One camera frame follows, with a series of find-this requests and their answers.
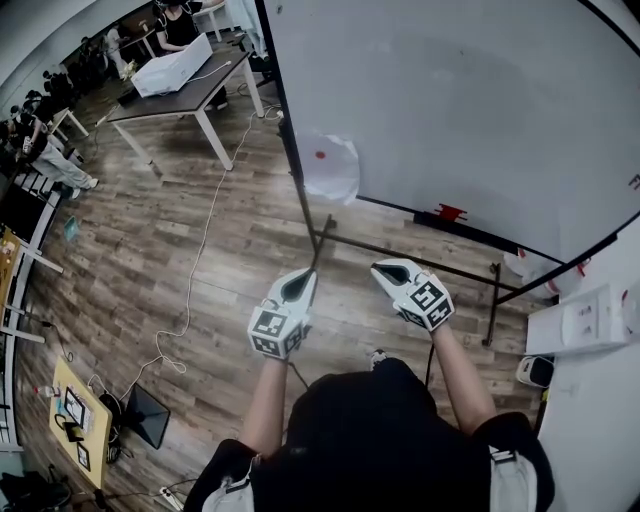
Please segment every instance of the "power strip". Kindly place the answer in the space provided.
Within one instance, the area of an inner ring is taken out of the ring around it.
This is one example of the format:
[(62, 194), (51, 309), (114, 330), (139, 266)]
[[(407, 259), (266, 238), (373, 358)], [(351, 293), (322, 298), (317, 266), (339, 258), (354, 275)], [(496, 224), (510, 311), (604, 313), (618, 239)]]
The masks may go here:
[(171, 505), (173, 508), (175, 508), (178, 511), (184, 510), (184, 505), (182, 504), (182, 502), (178, 498), (176, 498), (176, 496), (167, 487), (161, 487), (160, 493), (162, 494), (164, 499), (169, 502), (169, 505)]

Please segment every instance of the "black metal frame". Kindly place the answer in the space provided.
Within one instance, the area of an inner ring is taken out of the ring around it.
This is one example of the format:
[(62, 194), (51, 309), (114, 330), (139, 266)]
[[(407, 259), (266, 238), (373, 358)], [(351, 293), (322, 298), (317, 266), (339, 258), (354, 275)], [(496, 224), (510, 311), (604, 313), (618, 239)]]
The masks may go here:
[[(340, 242), (340, 243), (344, 243), (344, 244), (351, 245), (351, 246), (354, 246), (354, 247), (359, 247), (361, 249), (367, 249), (367, 250), (378, 252), (380, 254), (384, 254), (386, 256), (391, 256), (391, 257), (394, 257), (394, 258), (407, 258), (407, 259), (415, 261), (416, 263), (418, 263), (420, 265), (425, 265), (425, 266), (428, 266), (428, 267), (432, 267), (434, 269), (441, 270), (443, 272), (449, 272), (451, 274), (455, 274), (457, 276), (465, 277), (467, 279), (471, 279), (471, 280), (479, 282), (479, 283), (488, 284), (488, 285), (493, 287), (493, 300), (492, 300), (492, 303), (491, 303), (491, 314), (490, 314), (490, 319), (489, 319), (489, 327), (488, 327), (488, 331), (487, 331), (487, 337), (483, 340), (483, 345), (488, 347), (488, 346), (491, 345), (491, 342), (493, 341), (493, 333), (494, 333), (494, 327), (495, 327), (495, 321), (496, 321), (496, 314), (497, 314), (498, 306), (500, 304), (504, 304), (505, 302), (508, 302), (508, 301), (510, 301), (512, 299), (515, 299), (516, 297), (519, 297), (520, 295), (522, 295), (524, 293), (527, 293), (527, 292), (533, 290), (534, 288), (537, 288), (538, 286), (546, 283), (547, 281), (549, 281), (549, 280), (551, 280), (551, 279), (553, 279), (555, 277), (558, 277), (559, 275), (564, 274), (565, 272), (571, 270), (572, 268), (574, 268), (579, 263), (582, 263), (582, 262), (588, 260), (589, 258), (593, 257), (595, 254), (600, 252), (602, 249), (604, 249), (605, 247), (607, 247), (607, 246), (611, 245), (613, 242), (615, 242), (617, 240), (617, 234), (622, 229), (624, 229), (626, 226), (628, 226), (631, 222), (633, 222), (636, 218), (638, 218), (640, 216), (640, 212), (638, 212), (631, 219), (629, 219), (622, 226), (620, 226), (620, 228), (618, 228), (612, 234), (607, 236), (601, 242), (597, 243), (596, 245), (594, 245), (590, 249), (584, 251), (579, 256), (573, 258), (571, 261), (568, 261), (566, 263), (562, 263), (560, 266), (558, 266), (557, 268), (555, 268), (551, 272), (548, 272), (547, 274), (539, 277), (538, 279), (535, 279), (534, 281), (531, 281), (530, 283), (528, 283), (528, 284), (526, 284), (524, 286), (521, 286), (519, 288), (511, 286), (511, 285), (508, 285), (508, 284), (503, 283), (503, 282), (500, 281), (500, 274), (501, 274), (501, 270), (502, 270), (500, 264), (494, 264), (494, 265), (491, 266), (491, 271), (494, 273), (495, 278), (494, 279), (489, 279), (487, 277), (480, 276), (480, 275), (477, 275), (477, 274), (472, 274), (470, 272), (466, 272), (464, 270), (460, 270), (460, 269), (457, 269), (457, 268), (454, 268), (454, 267), (450, 267), (448, 265), (443, 265), (442, 263), (438, 263), (438, 262), (434, 262), (434, 261), (430, 261), (430, 260), (425, 260), (423, 258), (417, 258), (417, 257), (412, 256), (410, 254), (405, 254), (405, 253), (401, 253), (401, 252), (398, 252), (398, 251), (393, 251), (393, 250), (390, 250), (390, 249), (386, 249), (384, 247), (371, 245), (371, 244), (368, 244), (368, 243), (365, 243), (365, 242), (360, 242), (358, 240), (354, 240), (354, 239), (351, 239), (351, 238), (346, 238), (346, 237), (343, 237), (343, 236), (339, 236), (339, 235), (335, 235), (335, 234), (329, 233), (329, 229), (336, 226), (335, 221), (331, 220), (331, 218), (330, 218), (331, 216), (329, 216), (329, 219), (327, 219), (327, 223), (325, 224), (324, 230), (322, 230), (322, 231), (317, 230), (314, 227), (313, 219), (311, 218), (311, 211), (309, 209), (309, 202), (307, 200), (307, 195), (306, 195), (306, 192), (304, 190), (304, 175), (303, 175), (303, 172), (302, 172), (302, 162), (300, 160), (300, 155), (298, 153), (298, 146), (297, 146), (296, 140), (295, 140), (295, 132), (294, 132), (294, 129), (293, 129), (293, 125), (291, 123), (291, 114), (290, 114), (290, 111), (289, 111), (289, 105), (287, 103), (287, 97), (286, 97), (285, 90), (284, 90), (284, 84), (282, 82), (282, 75), (280, 73), (280, 66), (278, 64), (278, 55), (276, 53), (275, 46), (274, 46), (274, 43), (273, 43), (273, 35), (271, 34), (271, 26), (269, 25), (269, 18), (268, 18), (268, 15), (267, 15), (267, 12), (266, 12), (266, 8), (265, 8), (265, 5), (264, 5), (264, 0), (256, 0), (256, 7), (258, 9), (258, 15), (259, 15), (259, 18), (260, 18), (260, 23), (262, 25), (262, 32), (264, 34), (265, 43), (267, 45), (267, 50), (269, 52), (269, 58), (271, 60), (272, 66), (273, 66), (273, 74), (274, 74), (274, 78), (275, 78), (276, 85), (277, 85), (277, 88), (278, 88), (278, 95), (280, 97), (280, 103), (282, 105), (282, 111), (284, 113), (284, 118), (280, 122), (280, 135), (282, 137), (282, 142), (284, 144), (285, 152), (287, 154), (287, 159), (288, 159), (289, 165), (291, 167), (291, 176), (293, 177), (293, 181), (294, 181), (295, 186), (296, 186), (296, 191), (298, 193), (298, 199), (300, 200), (300, 206), (302, 208), (302, 213), (303, 213), (303, 216), (304, 216), (305, 224), (307, 225), (307, 231), (309, 232), (309, 238), (311, 240), (311, 244), (313, 246), (313, 250), (314, 250), (314, 253), (315, 253), (314, 262), (317, 260), (317, 258), (319, 256), (319, 253), (320, 253), (320, 249), (321, 249), (321, 244), (318, 242), (318, 238), (317, 238), (317, 237), (320, 237), (320, 239), (322, 241), (324, 241), (324, 239), (333, 240), (334, 242)], [(623, 36), (623, 35), (621, 35), (621, 37), (623, 39), (625, 39), (625, 41), (627, 41), (627, 39), (628, 39), (628, 38), (625, 38), (625, 36)], [(500, 290), (501, 289), (502, 290), (507, 290), (509, 293), (501, 296), (500, 295)]]

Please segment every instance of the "whiteboard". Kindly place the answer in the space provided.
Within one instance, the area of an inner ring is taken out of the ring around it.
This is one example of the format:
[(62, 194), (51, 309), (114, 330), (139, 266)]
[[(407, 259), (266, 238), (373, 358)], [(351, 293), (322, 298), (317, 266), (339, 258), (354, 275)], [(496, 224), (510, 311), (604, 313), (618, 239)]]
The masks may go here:
[(563, 261), (640, 211), (640, 58), (577, 0), (264, 3), (294, 130), (351, 140), (361, 196)]

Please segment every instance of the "metal rod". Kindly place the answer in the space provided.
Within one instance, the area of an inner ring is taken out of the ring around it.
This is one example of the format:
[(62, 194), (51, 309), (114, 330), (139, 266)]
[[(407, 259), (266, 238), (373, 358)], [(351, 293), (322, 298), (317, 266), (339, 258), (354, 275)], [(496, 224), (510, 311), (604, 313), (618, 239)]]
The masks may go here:
[(322, 247), (324, 246), (324, 240), (327, 237), (327, 233), (331, 228), (333, 223), (333, 219), (331, 218), (331, 214), (327, 215), (327, 220), (324, 223), (324, 228), (322, 228), (322, 233), (320, 233), (320, 240), (318, 241), (318, 247), (316, 252), (313, 254), (313, 261), (311, 262), (311, 270), (315, 270), (318, 266), (318, 259), (320, 258), (320, 252), (322, 251)]
[(500, 297), (498, 299), (498, 304), (504, 304), (505, 302), (511, 299), (515, 299), (516, 297), (519, 297), (523, 293), (527, 293), (528, 291), (533, 290), (534, 288), (537, 288), (541, 284), (544, 284), (547, 281), (550, 281), (551, 279), (558, 277), (560, 274), (564, 274), (568, 270), (571, 270), (573, 267), (575, 267), (578, 263), (582, 263), (583, 261), (591, 258), (593, 255), (599, 253), (602, 249), (604, 249), (605, 247), (608, 247), (617, 239), (618, 239), (618, 236), (616, 234), (609, 235), (607, 238), (605, 238), (601, 242), (594, 245), (591, 249), (588, 249), (587, 251), (583, 252), (580, 256), (573, 258), (571, 261), (565, 263), (564, 265), (560, 265), (558, 268), (552, 270), (551, 272), (546, 273), (545, 275), (539, 277), (534, 281), (531, 281), (529, 284), (526, 284), (523, 287), (518, 288), (517, 290), (512, 291), (511, 293), (507, 293), (506, 295)]
[(496, 313), (498, 311), (498, 293), (500, 293), (500, 289), (498, 285), (500, 284), (500, 273), (502, 271), (502, 265), (498, 263), (493, 266), (496, 272), (495, 285), (493, 287), (493, 301), (491, 302), (491, 316), (489, 317), (489, 331), (487, 332), (486, 339), (482, 340), (482, 344), (485, 347), (491, 345), (493, 341), (493, 329), (496, 325)]
[(381, 254), (386, 254), (387, 256), (393, 256), (394, 258), (408, 258), (415, 261), (416, 263), (420, 263), (421, 265), (432, 267), (437, 270), (442, 270), (443, 272), (449, 272), (450, 274), (455, 274), (460, 277), (466, 277), (467, 279), (471, 279), (472, 281), (477, 281), (479, 283), (488, 284), (490, 286), (498, 286), (509, 291), (518, 290), (518, 288), (516, 288), (515, 286), (510, 286), (504, 283), (496, 283), (493, 279), (489, 279), (488, 277), (477, 276), (475, 274), (472, 274), (471, 272), (465, 272), (464, 270), (458, 270), (457, 268), (448, 267), (447, 265), (443, 265), (442, 263), (436, 263), (434, 261), (416, 258), (415, 256), (404, 254), (398, 251), (393, 251), (391, 249), (385, 249), (384, 247), (379, 247), (377, 245), (358, 242), (357, 240), (351, 240), (350, 238), (345, 238), (343, 236), (332, 235), (331, 233), (326, 233), (324, 237), (328, 240), (334, 240), (336, 242), (342, 242), (343, 244), (353, 245), (354, 247), (360, 247), (361, 249), (379, 252)]
[(317, 253), (318, 240), (315, 236), (315, 228), (313, 226), (313, 219), (311, 218), (311, 211), (309, 210), (307, 194), (304, 191), (304, 175), (302, 174), (302, 165), (300, 163), (300, 155), (298, 154), (298, 146), (296, 145), (293, 126), (286, 118), (280, 122), (280, 135), (282, 136), (284, 150), (287, 154), (287, 160), (289, 160), (289, 166), (291, 167), (291, 176), (293, 176), (293, 182), (296, 185), (296, 192), (298, 192), (298, 199), (300, 200), (300, 206), (302, 207), (302, 215), (304, 216), (304, 221), (307, 224), (307, 231), (309, 231), (309, 238), (311, 239), (314, 252)]

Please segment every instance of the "white sneaker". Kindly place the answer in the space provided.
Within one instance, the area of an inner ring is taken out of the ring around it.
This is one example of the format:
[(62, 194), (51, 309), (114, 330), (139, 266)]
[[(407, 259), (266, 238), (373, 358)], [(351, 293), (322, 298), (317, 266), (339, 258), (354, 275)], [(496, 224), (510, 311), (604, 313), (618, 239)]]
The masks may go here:
[(384, 350), (376, 350), (373, 354), (371, 354), (371, 371), (378, 366), (382, 361), (387, 358), (387, 353)]

